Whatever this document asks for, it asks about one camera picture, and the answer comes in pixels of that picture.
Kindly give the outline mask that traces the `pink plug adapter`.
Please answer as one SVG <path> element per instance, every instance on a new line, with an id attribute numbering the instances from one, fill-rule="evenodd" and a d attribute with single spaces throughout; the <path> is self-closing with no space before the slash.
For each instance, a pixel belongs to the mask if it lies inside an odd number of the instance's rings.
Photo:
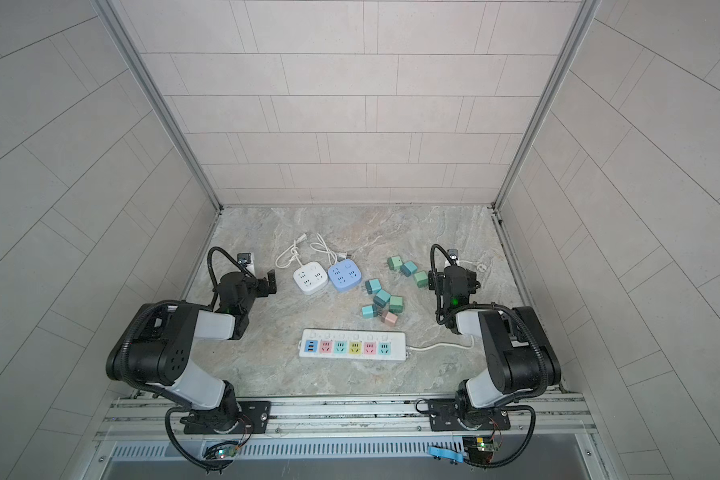
<path id="1" fill-rule="evenodd" d="M 397 325 L 398 319 L 398 315 L 391 311 L 385 312 L 381 317 L 382 322 L 391 327 L 395 327 Z"/>

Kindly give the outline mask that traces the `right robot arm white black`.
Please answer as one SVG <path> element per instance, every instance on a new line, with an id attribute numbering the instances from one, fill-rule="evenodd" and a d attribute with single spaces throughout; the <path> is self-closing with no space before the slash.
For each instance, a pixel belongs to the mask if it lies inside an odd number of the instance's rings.
<path id="1" fill-rule="evenodd" d="M 431 447 L 429 455 L 483 470 L 508 466 L 525 452 L 536 430 L 536 410 L 521 402 L 560 383 L 559 360 L 533 308 L 472 302 L 470 296 L 481 287 L 477 274 L 439 244 L 431 246 L 429 259 L 428 288 L 435 294 L 436 322 L 454 334 L 479 339 L 486 367 L 459 384 L 451 404 L 430 401 L 427 414 L 433 420 L 453 419 L 465 430 L 490 429 L 487 436 L 469 437 L 464 453 Z M 499 419 L 519 412 L 529 417 L 525 437 L 514 452 L 496 459 Z"/>

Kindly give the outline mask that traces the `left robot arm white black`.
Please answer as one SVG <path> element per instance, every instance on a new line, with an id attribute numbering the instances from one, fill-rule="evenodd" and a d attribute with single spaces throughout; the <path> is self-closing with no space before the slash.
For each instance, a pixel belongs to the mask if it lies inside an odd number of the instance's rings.
<path id="1" fill-rule="evenodd" d="M 109 379 L 172 402 L 164 416 L 168 440 L 206 473 L 222 473 L 231 465 L 253 434 L 265 432 L 271 413 L 270 402 L 238 400 L 230 382 L 209 374 L 191 358 L 197 339 L 241 339 L 255 300 L 276 294 L 275 271 L 258 278 L 251 259 L 249 254 L 240 254 L 230 260 L 233 271 L 210 277 L 213 297 L 207 306 L 185 300 L 143 304 L 105 362 Z M 176 413 L 181 414 L 187 434 L 241 437 L 193 454 L 176 437 L 172 426 Z"/>

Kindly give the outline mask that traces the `green plug adapter right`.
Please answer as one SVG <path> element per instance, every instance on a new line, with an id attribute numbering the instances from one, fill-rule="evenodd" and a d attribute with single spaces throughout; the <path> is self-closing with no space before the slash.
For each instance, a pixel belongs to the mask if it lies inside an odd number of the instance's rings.
<path id="1" fill-rule="evenodd" d="M 426 271 L 417 271 L 416 273 L 413 274 L 413 279 L 418 288 L 428 288 L 429 287 L 429 275 Z"/>

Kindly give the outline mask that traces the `green plug adapter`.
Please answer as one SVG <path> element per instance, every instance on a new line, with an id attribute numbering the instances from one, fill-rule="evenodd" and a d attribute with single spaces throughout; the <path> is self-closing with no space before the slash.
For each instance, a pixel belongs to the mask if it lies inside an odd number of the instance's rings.
<path id="1" fill-rule="evenodd" d="M 389 311 L 394 314 L 402 313 L 405 309 L 404 299 L 401 296 L 391 296 L 388 307 Z"/>
<path id="2" fill-rule="evenodd" d="M 416 273 L 413 274 L 413 279 L 418 288 L 428 288 L 429 287 L 429 275 L 426 271 L 417 271 Z"/>
<path id="3" fill-rule="evenodd" d="M 403 261 L 400 256 L 390 256 L 387 259 L 387 264 L 390 270 L 399 271 L 403 265 Z"/>

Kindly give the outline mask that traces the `teal plug adapter far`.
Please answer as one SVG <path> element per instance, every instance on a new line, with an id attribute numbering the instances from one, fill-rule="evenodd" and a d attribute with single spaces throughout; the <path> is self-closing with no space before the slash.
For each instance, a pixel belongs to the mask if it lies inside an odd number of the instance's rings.
<path id="1" fill-rule="evenodd" d="M 418 266 L 413 261 L 407 261 L 400 267 L 400 271 L 406 277 L 410 277 L 418 271 Z"/>

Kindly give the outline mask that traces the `green plug adapter middle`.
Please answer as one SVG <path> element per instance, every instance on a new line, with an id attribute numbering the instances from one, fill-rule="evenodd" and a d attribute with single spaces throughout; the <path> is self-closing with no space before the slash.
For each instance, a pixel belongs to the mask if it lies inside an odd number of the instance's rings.
<path id="1" fill-rule="evenodd" d="M 401 296 L 391 296 L 388 307 L 389 311 L 394 314 L 402 313 L 405 309 L 404 299 Z"/>

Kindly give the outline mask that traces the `green plug adapter far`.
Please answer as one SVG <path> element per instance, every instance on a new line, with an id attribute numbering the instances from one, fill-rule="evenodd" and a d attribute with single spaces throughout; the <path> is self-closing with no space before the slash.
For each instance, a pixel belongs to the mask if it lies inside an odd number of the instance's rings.
<path id="1" fill-rule="evenodd" d="M 387 259 L 387 264 L 390 270 L 399 271 L 403 265 L 403 261 L 400 256 L 390 256 Z"/>

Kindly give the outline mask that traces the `teal plug adapter upper middle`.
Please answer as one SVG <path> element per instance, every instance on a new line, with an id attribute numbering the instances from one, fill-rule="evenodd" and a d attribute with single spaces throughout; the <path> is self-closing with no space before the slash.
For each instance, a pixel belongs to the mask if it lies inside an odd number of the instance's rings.
<path id="1" fill-rule="evenodd" d="M 365 282 L 365 289 L 369 295 L 376 295 L 381 289 L 381 282 L 379 279 L 370 279 Z"/>

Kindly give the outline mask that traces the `white square power socket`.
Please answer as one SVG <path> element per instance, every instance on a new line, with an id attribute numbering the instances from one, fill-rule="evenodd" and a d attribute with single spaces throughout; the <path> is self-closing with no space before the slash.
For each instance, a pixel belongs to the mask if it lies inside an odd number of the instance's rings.
<path id="1" fill-rule="evenodd" d="M 293 273 L 293 280 L 305 295 L 312 295 L 325 287 L 328 275 L 323 266 L 317 261 L 301 265 Z"/>

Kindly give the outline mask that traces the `blue square power socket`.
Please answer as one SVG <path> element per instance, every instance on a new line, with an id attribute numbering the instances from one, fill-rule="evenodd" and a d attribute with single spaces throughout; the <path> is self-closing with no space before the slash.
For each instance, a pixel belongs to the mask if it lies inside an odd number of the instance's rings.
<path id="1" fill-rule="evenodd" d="M 344 259 L 332 265 L 328 278 L 338 292 L 346 292 L 362 282 L 362 273 L 352 259 Z"/>

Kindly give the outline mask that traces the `white long power strip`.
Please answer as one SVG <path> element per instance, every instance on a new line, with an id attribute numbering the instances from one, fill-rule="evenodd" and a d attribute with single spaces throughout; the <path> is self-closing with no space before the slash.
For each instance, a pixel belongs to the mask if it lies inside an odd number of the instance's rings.
<path id="1" fill-rule="evenodd" d="M 402 362 L 407 358 L 401 332 L 305 329 L 299 342 L 301 358 Z"/>

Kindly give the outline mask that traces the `left circuit board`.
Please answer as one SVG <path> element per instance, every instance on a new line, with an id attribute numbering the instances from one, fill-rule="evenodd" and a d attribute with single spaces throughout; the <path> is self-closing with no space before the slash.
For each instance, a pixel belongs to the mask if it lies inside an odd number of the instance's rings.
<path id="1" fill-rule="evenodd" d="M 206 448 L 203 459 L 206 461 L 231 461 L 239 450 L 238 441 L 224 441 Z"/>

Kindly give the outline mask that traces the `circuit board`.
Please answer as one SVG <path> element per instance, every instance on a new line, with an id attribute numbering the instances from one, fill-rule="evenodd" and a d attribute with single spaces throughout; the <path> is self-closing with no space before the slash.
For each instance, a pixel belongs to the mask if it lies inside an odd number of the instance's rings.
<path id="1" fill-rule="evenodd" d="M 501 448 L 493 437 L 466 436 L 462 438 L 465 459 L 476 464 L 490 464 Z"/>
<path id="2" fill-rule="evenodd" d="M 231 461 L 239 450 L 238 441 L 224 441 L 206 448 L 203 459 L 206 461 Z"/>

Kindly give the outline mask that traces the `right circuit board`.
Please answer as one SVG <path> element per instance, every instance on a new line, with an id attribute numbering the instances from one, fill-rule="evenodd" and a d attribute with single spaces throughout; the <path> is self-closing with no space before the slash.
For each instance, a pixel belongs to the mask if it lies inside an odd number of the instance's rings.
<path id="1" fill-rule="evenodd" d="M 493 437 L 466 436 L 462 438 L 465 459 L 476 464 L 490 464 L 501 448 Z"/>

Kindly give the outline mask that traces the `blue tape piece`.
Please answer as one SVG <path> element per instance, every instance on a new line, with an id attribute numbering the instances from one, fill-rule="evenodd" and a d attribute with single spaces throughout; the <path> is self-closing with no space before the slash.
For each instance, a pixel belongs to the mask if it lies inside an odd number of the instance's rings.
<path id="1" fill-rule="evenodd" d="M 452 464 L 462 464 L 465 462 L 462 453 L 447 448 L 429 446 L 428 454 L 438 460 L 448 460 Z"/>

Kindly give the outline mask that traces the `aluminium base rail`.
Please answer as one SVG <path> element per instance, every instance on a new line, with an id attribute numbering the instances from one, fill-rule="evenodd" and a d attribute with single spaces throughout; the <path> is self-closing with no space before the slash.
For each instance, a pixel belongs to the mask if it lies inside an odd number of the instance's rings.
<path id="1" fill-rule="evenodd" d="M 169 414 L 167 400 L 115 400 L 93 438 L 127 460 L 179 459 L 168 430 L 195 457 L 223 441 L 232 442 L 237 460 L 428 457 L 433 447 L 463 454 L 465 443 L 477 438 L 502 457 L 529 431 L 583 442 L 596 430 L 583 396 L 556 388 L 525 401 L 522 411 L 489 412 L 479 426 L 458 419 L 457 402 L 446 395 L 260 397 L 238 404 L 241 419 L 218 433 L 191 425 L 185 412 Z"/>

